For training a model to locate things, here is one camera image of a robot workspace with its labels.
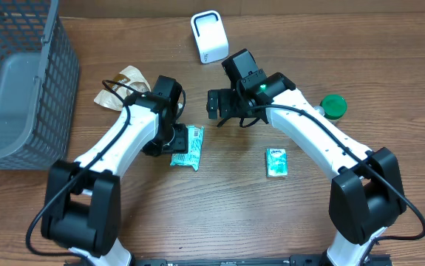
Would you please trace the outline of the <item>dark grey plastic basket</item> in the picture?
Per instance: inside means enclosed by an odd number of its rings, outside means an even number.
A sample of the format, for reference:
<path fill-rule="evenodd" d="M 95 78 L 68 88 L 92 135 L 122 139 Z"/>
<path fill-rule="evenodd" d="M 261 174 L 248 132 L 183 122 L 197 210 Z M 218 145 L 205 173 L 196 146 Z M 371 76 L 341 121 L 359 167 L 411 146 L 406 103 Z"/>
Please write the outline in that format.
<path fill-rule="evenodd" d="M 79 75 L 57 1 L 0 0 L 0 169 L 66 157 Z"/>

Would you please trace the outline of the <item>green-capped white bottle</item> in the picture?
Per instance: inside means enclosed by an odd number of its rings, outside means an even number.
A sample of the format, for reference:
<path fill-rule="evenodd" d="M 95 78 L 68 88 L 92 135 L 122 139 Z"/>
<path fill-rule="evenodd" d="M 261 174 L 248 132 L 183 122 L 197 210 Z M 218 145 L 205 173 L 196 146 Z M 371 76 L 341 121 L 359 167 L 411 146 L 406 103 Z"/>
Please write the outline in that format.
<path fill-rule="evenodd" d="M 341 95 L 327 95 L 319 105 L 331 123 L 337 123 L 347 112 L 347 101 Z"/>

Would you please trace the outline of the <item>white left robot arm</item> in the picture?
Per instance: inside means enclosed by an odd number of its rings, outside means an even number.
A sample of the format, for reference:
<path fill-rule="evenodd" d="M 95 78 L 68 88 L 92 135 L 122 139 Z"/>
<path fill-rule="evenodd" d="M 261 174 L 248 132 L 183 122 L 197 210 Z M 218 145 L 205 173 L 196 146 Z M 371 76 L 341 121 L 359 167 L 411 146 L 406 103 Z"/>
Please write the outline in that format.
<path fill-rule="evenodd" d="M 159 76 L 152 91 L 120 99 L 122 111 L 112 128 L 74 162 L 56 161 L 49 170 L 44 207 L 26 235 L 41 226 L 41 235 L 76 256 L 81 265 L 134 265 L 133 253 L 118 238 L 121 226 L 120 183 L 136 156 L 185 154 L 188 129 L 178 123 L 186 99 L 173 78 Z"/>

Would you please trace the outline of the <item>small teal white box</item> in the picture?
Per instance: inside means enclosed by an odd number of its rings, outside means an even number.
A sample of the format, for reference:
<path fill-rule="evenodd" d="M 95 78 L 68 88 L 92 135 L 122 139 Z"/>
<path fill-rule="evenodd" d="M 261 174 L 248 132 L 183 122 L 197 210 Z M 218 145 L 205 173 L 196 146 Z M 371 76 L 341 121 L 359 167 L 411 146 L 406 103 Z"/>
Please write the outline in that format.
<path fill-rule="evenodd" d="M 288 175 L 288 159 L 284 149 L 267 149 L 265 156 L 267 177 L 285 177 Z"/>

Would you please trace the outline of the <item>light teal snack packet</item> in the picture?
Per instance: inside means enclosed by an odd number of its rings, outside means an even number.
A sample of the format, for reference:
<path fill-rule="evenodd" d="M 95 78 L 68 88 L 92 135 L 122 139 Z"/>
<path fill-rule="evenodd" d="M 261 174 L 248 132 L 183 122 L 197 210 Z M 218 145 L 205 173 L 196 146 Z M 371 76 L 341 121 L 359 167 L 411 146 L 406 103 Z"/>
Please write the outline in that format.
<path fill-rule="evenodd" d="M 187 126 L 188 152 L 186 154 L 173 154 L 170 166 L 191 166 L 198 171 L 204 138 L 204 127 Z"/>

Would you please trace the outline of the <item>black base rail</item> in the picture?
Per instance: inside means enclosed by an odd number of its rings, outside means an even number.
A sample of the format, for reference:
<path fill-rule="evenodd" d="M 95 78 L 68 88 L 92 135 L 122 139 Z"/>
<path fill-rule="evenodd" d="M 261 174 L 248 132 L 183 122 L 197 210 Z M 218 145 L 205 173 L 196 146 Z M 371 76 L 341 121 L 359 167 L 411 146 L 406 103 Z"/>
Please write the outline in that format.
<path fill-rule="evenodd" d="M 166 259 L 136 259 L 134 266 L 319 266 L 331 265 L 323 255 L 292 255 L 288 258 L 258 259 L 198 259 L 171 261 Z"/>

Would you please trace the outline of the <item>white barcode scanner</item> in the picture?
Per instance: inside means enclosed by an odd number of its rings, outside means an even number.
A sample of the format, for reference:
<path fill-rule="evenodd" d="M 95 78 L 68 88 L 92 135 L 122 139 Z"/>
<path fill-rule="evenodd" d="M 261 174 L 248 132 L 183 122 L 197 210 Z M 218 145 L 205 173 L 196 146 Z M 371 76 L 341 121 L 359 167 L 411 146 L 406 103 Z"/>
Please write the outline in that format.
<path fill-rule="evenodd" d="M 221 15 L 216 10 L 195 14 L 190 23 L 202 64 L 219 61 L 228 56 L 228 38 Z"/>

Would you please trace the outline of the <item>cream brown bread bag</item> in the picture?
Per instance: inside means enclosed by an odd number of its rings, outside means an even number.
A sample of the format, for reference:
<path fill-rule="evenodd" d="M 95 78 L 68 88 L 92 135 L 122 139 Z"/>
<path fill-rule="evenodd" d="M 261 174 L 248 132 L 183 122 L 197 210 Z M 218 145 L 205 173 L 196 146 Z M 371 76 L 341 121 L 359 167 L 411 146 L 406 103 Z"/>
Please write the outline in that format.
<path fill-rule="evenodd" d="M 125 69 L 120 71 L 112 80 L 114 82 L 130 86 L 138 92 L 151 91 L 149 82 L 143 77 L 141 71 L 134 66 L 127 66 Z M 126 96 L 132 94 L 132 91 L 130 89 L 127 89 L 123 86 L 119 86 L 114 83 L 108 83 L 108 86 L 113 89 L 118 95 L 120 95 L 123 99 Z M 120 111 L 123 106 L 123 104 L 116 96 L 114 96 L 110 91 L 105 89 L 101 90 L 98 93 L 98 95 L 94 99 L 94 102 L 99 106 L 115 111 Z"/>

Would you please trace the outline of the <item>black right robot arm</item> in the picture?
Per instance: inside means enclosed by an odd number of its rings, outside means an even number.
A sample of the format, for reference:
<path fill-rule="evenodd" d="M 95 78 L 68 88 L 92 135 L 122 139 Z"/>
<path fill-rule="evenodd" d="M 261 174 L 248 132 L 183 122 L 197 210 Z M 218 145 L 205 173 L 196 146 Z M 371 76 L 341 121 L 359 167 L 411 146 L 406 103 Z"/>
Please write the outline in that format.
<path fill-rule="evenodd" d="M 243 49 L 222 62 L 231 86 L 208 91 L 211 119 L 263 120 L 283 131 L 331 182 L 329 215 L 337 230 L 320 265 L 390 265 L 388 256 L 371 256 L 377 238 L 407 209 L 396 156 L 372 151 L 319 114 L 277 72 L 266 75 Z"/>

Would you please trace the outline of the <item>yellow Vim dish soap bottle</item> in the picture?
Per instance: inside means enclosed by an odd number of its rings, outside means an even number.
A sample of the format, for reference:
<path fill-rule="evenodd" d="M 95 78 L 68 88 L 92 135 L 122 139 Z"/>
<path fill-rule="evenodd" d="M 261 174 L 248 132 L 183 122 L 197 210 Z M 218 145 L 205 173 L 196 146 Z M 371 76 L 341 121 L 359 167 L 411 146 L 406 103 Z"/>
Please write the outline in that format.
<path fill-rule="evenodd" d="M 322 106 L 314 106 L 314 109 L 322 116 L 325 115 L 324 108 Z"/>

